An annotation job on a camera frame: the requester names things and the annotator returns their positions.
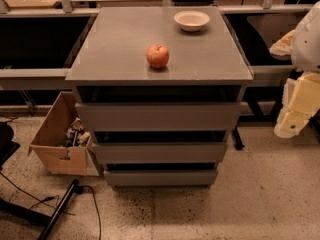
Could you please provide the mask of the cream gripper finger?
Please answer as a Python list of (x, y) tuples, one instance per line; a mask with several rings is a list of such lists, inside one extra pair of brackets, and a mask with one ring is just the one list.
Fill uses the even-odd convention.
[(280, 138), (297, 136), (308, 124), (309, 117), (305, 114), (282, 109), (274, 127), (274, 133)]

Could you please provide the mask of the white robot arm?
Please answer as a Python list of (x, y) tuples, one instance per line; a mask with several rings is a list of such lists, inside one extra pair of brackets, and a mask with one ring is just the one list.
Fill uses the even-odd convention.
[(284, 85), (282, 109), (274, 133), (281, 138), (298, 135), (320, 110), (320, 2), (291, 32), (291, 61), (302, 73), (296, 80), (288, 78)]

